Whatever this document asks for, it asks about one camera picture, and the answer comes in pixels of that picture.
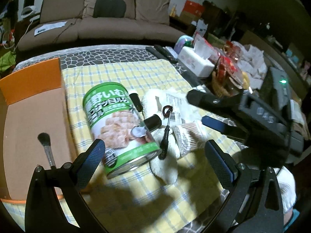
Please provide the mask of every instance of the green and white can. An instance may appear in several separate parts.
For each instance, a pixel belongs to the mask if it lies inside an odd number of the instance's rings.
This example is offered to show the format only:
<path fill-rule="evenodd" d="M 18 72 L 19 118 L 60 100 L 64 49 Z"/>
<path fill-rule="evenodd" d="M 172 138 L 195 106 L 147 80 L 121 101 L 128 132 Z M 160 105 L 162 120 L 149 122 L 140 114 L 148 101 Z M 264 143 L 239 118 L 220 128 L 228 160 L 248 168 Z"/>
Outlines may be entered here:
<path fill-rule="evenodd" d="M 82 105 L 93 139 L 105 142 L 108 178 L 134 170 L 161 153 L 122 84 L 105 82 L 91 88 Z"/>

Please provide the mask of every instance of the green can lid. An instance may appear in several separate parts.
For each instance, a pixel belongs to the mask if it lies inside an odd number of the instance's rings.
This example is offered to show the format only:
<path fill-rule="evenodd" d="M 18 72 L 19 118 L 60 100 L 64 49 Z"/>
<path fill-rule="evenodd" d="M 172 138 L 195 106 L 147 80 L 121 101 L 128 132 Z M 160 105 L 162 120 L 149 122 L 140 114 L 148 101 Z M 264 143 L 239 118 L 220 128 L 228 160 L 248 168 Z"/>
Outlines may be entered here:
<path fill-rule="evenodd" d="M 123 88 L 126 90 L 126 92 L 127 92 L 127 89 L 126 89 L 121 83 L 114 82 L 114 81 L 103 82 L 103 83 L 100 83 L 100 84 L 98 84 L 98 85 L 92 87 L 89 91 L 87 91 L 87 93 L 86 93 L 85 96 L 83 97 L 82 106 L 84 107 L 84 103 L 85 103 L 85 101 L 86 101 L 86 98 L 87 98 L 87 96 L 88 96 L 91 92 L 93 92 L 95 89 L 101 88 L 101 87 L 103 87 L 103 86 L 108 86 L 108 85 L 117 85 L 117 86 L 121 86 L 121 87 L 123 87 Z"/>

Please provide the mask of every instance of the open box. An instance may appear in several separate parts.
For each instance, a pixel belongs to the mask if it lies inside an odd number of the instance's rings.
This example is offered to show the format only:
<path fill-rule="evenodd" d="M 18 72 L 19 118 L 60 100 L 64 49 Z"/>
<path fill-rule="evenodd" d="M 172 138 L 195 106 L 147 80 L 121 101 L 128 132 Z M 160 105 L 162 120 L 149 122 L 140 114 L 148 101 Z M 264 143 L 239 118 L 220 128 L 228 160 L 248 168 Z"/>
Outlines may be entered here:
<path fill-rule="evenodd" d="M 56 167 L 76 155 L 59 59 L 46 60 L 0 80 L 0 198 L 24 203 L 37 165 L 50 169 L 37 136 L 46 132 Z M 56 188 L 57 195 L 62 195 Z"/>

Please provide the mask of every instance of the black throw pillow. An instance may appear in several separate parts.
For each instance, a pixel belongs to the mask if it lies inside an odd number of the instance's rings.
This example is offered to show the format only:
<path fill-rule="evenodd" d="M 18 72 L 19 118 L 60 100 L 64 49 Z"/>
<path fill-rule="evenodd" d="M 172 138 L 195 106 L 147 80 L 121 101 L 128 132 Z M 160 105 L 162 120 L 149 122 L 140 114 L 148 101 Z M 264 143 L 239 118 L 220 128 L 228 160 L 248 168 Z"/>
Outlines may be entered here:
<path fill-rule="evenodd" d="M 124 0 L 96 0 L 93 17 L 123 18 L 126 11 Z"/>

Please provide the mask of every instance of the yellow plaid tablecloth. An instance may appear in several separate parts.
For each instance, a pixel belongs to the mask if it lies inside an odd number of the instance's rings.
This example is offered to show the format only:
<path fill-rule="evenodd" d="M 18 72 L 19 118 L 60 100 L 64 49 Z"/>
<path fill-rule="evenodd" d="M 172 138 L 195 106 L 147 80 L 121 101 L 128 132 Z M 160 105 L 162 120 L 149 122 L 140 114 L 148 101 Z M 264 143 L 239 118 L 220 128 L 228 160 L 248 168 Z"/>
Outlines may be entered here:
<path fill-rule="evenodd" d="M 175 68 L 164 60 L 109 63 L 63 70 L 68 113 L 78 153 L 92 144 L 82 100 L 93 86 L 115 81 L 127 90 L 135 89 L 143 96 L 149 89 L 175 88 L 186 93 L 191 86 Z M 237 145 L 219 132 L 206 128 L 210 139 L 233 154 Z M 178 160 L 178 180 L 163 185 L 151 172 L 149 164 L 108 180 L 100 164 L 91 179 L 92 191 L 84 195 L 88 206 L 111 233 L 162 232 L 174 233 L 194 220 L 218 196 L 221 185 L 207 162 L 202 149 Z M 5 204 L 13 218 L 22 226 L 23 205 Z M 77 224 L 66 204 L 61 206 L 68 221 Z"/>

